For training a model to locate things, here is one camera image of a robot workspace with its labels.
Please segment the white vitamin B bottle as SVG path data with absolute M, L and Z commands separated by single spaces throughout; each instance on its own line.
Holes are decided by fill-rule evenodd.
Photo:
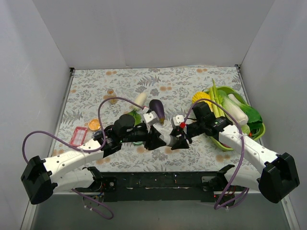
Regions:
M 160 135 L 159 138 L 164 141 L 168 147 L 174 146 L 179 141 L 178 137 L 174 137 L 172 135 Z

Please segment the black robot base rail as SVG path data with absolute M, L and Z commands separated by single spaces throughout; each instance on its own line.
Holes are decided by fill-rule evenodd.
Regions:
M 102 193 L 105 202 L 201 201 L 214 202 L 223 191 L 221 172 L 98 172 L 89 185 L 78 185 L 83 193 Z

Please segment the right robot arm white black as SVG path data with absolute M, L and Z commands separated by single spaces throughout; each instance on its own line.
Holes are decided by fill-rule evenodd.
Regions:
M 206 134 L 243 153 L 244 159 L 256 168 L 255 172 L 247 172 L 227 165 L 214 178 L 205 182 L 206 187 L 225 191 L 232 186 L 246 187 L 260 191 L 267 200 L 278 203 L 299 186 L 295 160 L 290 154 L 278 154 L 240 134 L 237 126 L 227 118 L 216 118 L 204 101 L 196 103 L 192 110 L 196 121 L 190 124 L 186 124 L 181 115 L 174 117 L 173 130 L 165 137 L 167 146 L 172 150 L 187 149 L 193 137 Z

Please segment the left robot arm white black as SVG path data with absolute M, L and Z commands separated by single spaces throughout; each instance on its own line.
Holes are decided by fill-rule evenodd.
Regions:
M 21 176 L 31 204 L 49 199 L 67 173 L 119 151 L 123 143 L 141 141 L 148 150 L 166 145 L 163 135 L 153 125 L 146 122 L 135 125 L 134 122 L 131 115 L 122 115 L 113 125 L 106 127 L 103 134 L 82 146 L 56 157 L 31 158 Z

